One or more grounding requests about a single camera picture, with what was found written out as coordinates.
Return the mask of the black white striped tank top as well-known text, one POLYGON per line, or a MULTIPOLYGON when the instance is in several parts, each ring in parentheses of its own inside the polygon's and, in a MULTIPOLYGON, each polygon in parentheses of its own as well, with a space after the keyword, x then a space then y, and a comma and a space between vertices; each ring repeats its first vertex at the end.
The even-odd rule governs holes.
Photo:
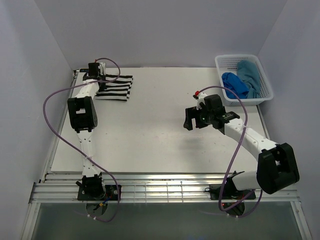
POLYGON ((116 80, 114 74, 107 74, 105 83, 99 83, 99 90, 95 95, 97 100, 127 102, 130 99, 131 88, 134 82, 132 75, 120 75, 116 80))

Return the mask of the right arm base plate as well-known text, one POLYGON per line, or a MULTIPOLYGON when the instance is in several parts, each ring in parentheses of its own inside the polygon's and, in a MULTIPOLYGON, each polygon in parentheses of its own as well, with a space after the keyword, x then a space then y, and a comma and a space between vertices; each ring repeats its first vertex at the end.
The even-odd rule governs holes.
MULTIPOLYGON (((220 184, 210 184, 204 189, 205 193, 209 193, 209 198, 211 200, 218 200, 220 196, 221 185, 220 184)), ((240 200, 248 195, 251 190, 240 190, 234 191, 228 190, 227 187, 224 187, 222 193, 222 200, 240 200)))

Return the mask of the blue tank top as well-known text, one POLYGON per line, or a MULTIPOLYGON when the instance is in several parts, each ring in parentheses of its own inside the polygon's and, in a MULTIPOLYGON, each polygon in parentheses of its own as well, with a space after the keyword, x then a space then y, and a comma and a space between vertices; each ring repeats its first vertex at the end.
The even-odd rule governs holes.
POLYGON ((232 72, 225 72, 221 77, 225 88, 235 93, 240 99, 247 98, 249 88, 237 75, 232 72))

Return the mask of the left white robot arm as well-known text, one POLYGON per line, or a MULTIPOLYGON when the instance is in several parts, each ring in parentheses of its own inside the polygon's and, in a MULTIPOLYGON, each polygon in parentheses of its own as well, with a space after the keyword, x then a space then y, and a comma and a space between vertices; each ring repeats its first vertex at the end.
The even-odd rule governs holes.
POLYGON ((88 72, 83 76, 82 86, 79 92, 67 100, 69 120, 75 130, 82 156, 82 180, 79 187, 84 194, 95 200, 100 200, 106 195, 106 187, 102 184, 101 170, 91 161, 95 155, 93 144, 93 131, 98 126, 98 117, 93 99, 101 87, 105 86, 106 64, 92 62, 88 64, 88 72))

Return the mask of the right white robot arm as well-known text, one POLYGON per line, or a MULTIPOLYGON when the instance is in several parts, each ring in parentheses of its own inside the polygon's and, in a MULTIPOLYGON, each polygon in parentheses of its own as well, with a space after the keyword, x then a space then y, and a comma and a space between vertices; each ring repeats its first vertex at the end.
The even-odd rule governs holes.
POLYGON ((233 111, 227 112, 219 95, 196 92, 197 105, 186 108, 183 127, 189 131, 212 126, 238 142, 257 161, 256 171, 234 172, 219 193, 237 199, 244 191, 260 189, 271 195, 300 180, 293 148, 278 144, 248 127, 233 111))

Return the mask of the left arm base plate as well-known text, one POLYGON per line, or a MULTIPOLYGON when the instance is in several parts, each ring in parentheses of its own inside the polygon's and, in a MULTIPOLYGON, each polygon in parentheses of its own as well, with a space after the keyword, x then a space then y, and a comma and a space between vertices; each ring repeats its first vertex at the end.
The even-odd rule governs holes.
POLYGON ((118 188, 116 185, 105 185, 105 193, 100 198, 92 197, 89 194, 85 194, 82 187, 78 187, 77 200, 78 201, 104 201, 109 199, 110 201, 117 201, 121 197, 122 186, 119 184, 118 188))

